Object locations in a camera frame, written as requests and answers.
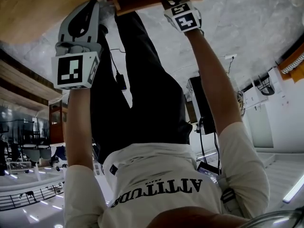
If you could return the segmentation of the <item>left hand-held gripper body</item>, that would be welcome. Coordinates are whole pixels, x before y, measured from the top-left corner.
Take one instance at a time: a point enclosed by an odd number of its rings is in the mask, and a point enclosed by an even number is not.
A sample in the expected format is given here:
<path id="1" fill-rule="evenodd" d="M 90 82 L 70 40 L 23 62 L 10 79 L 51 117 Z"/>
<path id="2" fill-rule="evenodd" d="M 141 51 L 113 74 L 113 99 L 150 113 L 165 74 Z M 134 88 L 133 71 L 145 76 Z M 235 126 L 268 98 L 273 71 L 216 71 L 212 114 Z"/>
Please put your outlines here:
<path id="1" fill-rule="evenodd" d="M 95 42 L 58 42 L 56 55 L 51 58 L 54 88 L 91 88 L 102 51 Z"/>

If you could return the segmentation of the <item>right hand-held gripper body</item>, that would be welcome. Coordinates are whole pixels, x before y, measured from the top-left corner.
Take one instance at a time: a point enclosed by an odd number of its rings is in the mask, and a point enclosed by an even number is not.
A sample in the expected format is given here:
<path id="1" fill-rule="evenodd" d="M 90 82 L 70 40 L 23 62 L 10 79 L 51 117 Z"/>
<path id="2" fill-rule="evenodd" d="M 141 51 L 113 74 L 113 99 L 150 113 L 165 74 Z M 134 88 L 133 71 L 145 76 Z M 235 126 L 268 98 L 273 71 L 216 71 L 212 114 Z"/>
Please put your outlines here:
<path id="1" fill-rule="evenodd" d="M 201 28 L 200 12 L 190 0 L 185 0 L 178 5 L 165 9 L 164 15 L 168 22 L 179 32 Z"/>

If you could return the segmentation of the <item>person's right forearm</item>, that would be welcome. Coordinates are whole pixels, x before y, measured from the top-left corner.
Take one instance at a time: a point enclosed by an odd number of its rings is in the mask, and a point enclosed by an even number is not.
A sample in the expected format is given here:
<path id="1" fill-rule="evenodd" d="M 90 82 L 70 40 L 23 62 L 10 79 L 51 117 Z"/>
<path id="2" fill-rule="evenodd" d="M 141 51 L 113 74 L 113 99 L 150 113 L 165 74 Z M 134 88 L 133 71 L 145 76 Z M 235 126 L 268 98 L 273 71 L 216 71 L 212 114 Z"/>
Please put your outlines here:
<path id="1" fill-rule="evenodd" d="M 213 49 L 199 29 L 184 33 L 189 40 L 208 101 L 216 131 L 221 134 L 229 125 L 241 122 L 241 114 L 232 84 Z"/>

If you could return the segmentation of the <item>person's left forearm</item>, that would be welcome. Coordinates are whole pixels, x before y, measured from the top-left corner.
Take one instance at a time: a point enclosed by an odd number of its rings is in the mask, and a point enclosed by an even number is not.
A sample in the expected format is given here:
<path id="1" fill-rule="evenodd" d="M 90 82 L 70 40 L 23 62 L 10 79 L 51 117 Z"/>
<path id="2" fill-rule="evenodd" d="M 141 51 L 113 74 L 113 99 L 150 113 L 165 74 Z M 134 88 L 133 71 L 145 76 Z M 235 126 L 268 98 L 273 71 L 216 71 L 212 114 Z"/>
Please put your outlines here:
<path id="1" fill-rule="evenodd" d="M 71 90 L 66 122 L 66 157 L 69 166 L 93 169 L 90 89 Z"/>

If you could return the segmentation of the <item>wooden coffee table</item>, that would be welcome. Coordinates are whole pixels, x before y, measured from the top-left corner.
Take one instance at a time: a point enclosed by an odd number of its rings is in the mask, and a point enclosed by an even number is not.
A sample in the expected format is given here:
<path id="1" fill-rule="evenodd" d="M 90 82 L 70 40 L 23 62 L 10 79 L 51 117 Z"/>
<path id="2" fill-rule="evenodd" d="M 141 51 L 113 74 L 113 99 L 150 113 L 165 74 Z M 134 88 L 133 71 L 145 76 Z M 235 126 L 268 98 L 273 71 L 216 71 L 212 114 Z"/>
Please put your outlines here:
<path id="1" fill-rule="evenodd" d="M 0 0 L 0 40 L 27 43 L 86 0 Z"/>

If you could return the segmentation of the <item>stack of wooden slats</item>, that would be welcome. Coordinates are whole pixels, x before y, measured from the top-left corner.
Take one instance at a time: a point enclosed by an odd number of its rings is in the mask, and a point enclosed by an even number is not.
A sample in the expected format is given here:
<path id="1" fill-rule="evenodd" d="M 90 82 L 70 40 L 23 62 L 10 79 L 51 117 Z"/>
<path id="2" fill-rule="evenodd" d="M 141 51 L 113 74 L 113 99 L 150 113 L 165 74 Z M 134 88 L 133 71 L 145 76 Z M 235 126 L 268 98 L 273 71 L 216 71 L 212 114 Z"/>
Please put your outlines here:
<path id="1" fill-rule="evenodd" d="M 0 102 L 32 111 L 48 109 L 50 101 L 60 99 L 62 90 L 0 49 Z"/>

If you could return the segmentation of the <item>black power bank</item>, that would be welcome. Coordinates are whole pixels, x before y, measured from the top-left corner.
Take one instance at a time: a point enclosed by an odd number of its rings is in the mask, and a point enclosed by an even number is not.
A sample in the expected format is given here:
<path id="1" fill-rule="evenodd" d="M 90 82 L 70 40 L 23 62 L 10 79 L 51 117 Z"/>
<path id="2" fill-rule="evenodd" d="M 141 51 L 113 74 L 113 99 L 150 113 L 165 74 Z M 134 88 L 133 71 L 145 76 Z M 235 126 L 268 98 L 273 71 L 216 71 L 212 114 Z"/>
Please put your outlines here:
<path id="1" fill-rule="evenodd" d="M 127 86 L 126 86 L 126 82 L 125 82 L 125 79 L 124 79 L 124 76 L 120 73 L 116 73 L 116 76 L 115 76 L 115 79 L 116 79 L 116 82 L 119 86 L 119 89 L 121 91 L 126 91 L 127 90 Z"/>

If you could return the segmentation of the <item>person's black trousers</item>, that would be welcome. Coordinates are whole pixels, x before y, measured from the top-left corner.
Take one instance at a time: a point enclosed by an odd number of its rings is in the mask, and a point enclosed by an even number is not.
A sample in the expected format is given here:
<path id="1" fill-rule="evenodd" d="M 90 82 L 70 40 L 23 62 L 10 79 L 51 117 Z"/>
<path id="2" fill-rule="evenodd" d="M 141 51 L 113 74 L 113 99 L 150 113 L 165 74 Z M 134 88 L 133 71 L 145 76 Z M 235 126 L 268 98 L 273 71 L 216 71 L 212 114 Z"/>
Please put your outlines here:
<path id="1" fill-rule="evenodd" d="M 125 49 L 132 104 L 114 78 L 110 49 L 101 32 L 98 41 L 104 51 L 90 89 L 99 163 L 134 143 L 188 144 L 192 126 L 186 122 L 183 90 L 162 67 L 140 17 L 131 12 L 114 19 Z"/>

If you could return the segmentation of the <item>black box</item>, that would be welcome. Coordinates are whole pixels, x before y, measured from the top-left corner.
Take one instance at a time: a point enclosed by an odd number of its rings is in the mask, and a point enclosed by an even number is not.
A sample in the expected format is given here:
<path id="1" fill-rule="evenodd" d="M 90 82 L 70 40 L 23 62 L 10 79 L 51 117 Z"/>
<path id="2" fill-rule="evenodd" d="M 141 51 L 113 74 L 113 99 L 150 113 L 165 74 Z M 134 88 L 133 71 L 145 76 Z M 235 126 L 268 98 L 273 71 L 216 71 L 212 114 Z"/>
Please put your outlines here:
<path id="1" fill-rule="evenodd" d="M 201 135 L 215 133 L 212 113 L 202 89 L 200 76 L 192 77 L 186 85 L 186 107 L 191 123 L 197 123 L 197 130 Z"/>

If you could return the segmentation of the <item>black chair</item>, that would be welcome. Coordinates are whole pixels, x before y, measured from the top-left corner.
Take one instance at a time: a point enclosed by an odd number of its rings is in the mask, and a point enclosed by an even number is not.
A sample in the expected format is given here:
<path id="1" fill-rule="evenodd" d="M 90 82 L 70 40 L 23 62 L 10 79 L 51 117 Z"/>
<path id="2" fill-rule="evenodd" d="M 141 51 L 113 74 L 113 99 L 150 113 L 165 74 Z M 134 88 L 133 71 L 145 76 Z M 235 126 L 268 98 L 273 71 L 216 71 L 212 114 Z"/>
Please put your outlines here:
<path id="1" fill-rule="evenodd" d="M 275 90 L 270 84 L 269 76 L 258 77 L 258 80 L 255 82 L 255 86 L 264 96 L 271 96 L 275 94 Z"/>

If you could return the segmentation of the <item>orange sofa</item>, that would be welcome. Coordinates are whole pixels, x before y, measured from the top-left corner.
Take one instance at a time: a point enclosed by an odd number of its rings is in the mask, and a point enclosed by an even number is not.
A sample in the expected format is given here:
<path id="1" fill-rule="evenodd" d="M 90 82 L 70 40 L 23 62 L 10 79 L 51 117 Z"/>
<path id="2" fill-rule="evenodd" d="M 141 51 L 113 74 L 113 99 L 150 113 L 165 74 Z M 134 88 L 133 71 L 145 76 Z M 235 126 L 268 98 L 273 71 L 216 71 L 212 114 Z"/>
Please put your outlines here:
<path id="1" fill-rule="evenodd" d="M 277 67 L 284 81 L 292 79 L 296 83 L 304 79 L 304 43 Z"/>

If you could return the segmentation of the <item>white cabinet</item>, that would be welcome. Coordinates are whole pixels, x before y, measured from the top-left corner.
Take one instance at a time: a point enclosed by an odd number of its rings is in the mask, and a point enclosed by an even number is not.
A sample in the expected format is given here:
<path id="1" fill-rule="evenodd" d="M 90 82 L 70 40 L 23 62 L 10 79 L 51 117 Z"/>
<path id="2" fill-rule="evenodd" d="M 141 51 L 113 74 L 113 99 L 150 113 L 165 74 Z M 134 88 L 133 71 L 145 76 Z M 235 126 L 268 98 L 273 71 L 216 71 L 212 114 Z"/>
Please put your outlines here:
<path id="1" fill-rule="evenodd" d="M 243 90 L 245 98 L 245 117 L 248 122 L 249 133 L 256 148 L 273 148 L 273 137 L 269 120 L 269 110 L 267 103 L 285 100 L 283 80 L 277 67 L 271 68 L 267 73 L 260 77 L 269 76 L 270 84 L 275 90 L 275 94 L 264 96 L 255 86 L 257 80 L 252 80 L 251 84 Z"/>

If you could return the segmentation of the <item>black railing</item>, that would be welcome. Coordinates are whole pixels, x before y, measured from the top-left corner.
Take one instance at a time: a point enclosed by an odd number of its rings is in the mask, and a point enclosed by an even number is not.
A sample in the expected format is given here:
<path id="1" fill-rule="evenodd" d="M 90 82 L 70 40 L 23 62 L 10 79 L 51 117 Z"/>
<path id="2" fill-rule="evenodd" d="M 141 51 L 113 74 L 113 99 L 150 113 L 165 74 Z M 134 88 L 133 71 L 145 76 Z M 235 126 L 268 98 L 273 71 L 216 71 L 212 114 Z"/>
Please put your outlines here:
<path id="1" fill-rule="evenodd" d="M 22 208 L 63 194 L 64 181 L 44 188 L 0 196 L 0 211 Z"/>

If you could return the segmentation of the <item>person's white printed shirt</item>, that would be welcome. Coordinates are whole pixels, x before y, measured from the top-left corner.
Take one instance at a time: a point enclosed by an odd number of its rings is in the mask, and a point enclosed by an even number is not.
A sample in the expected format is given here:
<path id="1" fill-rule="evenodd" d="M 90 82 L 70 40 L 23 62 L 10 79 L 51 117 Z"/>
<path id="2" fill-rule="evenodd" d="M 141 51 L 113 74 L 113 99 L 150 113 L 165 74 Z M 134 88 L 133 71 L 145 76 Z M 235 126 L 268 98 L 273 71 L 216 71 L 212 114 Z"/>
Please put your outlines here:
<path id="1" fill-rule="evenodd" d="M 265 212 L 270 188 L 242 122 L 226 127 L 218 138 L 222 171 L 251 218 Z M 93 171 L 68 167 L 65 180 L 65 228 L 146 228 L 160 213 L 200 207 L 224 214 L 222 191 L 197 171 L 188 144 L 132 144 L 111 153 L 103 164 L 114 194 L 105 203 Z"/>

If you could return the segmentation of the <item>black screen device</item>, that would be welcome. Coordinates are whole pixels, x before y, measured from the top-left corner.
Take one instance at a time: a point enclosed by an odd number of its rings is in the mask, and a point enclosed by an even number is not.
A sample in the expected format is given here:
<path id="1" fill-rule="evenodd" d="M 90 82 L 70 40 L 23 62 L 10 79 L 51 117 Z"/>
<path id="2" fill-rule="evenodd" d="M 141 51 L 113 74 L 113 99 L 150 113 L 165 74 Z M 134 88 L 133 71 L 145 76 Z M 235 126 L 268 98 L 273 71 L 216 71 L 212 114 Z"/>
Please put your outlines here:
<path id="1" fill-rule="evenodd" d="M 216 178 L 219 175 L 218 168 L 201 161 L 197 167 L 197 171 L 207 175 L 210 178 Z"/>

